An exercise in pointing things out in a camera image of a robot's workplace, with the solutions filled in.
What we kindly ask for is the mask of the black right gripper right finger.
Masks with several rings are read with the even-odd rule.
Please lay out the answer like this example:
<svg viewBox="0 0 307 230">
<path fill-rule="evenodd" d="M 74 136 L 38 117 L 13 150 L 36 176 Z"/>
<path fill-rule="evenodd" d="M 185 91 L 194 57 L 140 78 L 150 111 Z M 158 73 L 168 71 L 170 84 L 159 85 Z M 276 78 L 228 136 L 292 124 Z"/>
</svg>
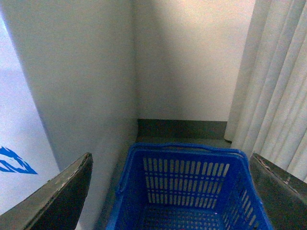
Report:
<svg viewBox="0 0 307 230">
<path fill-rule="evenodd" d="M 254 153 L 252 180 L 275 230 L 307 228 L 307 184 Z"/>
</svg>

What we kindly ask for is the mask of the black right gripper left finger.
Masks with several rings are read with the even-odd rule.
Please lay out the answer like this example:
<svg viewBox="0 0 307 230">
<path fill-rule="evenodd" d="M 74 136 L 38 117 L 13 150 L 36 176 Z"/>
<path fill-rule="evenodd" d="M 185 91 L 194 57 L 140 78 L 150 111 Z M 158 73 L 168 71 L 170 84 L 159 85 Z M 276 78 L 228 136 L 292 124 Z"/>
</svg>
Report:
<svg viewBox="0 0 307 230">
<path fill-rule="evenodd" d="M 0 217 L 2 230 L 74 230 L 91 181 L 93 157 L 86 153 Z"/>
</svg>

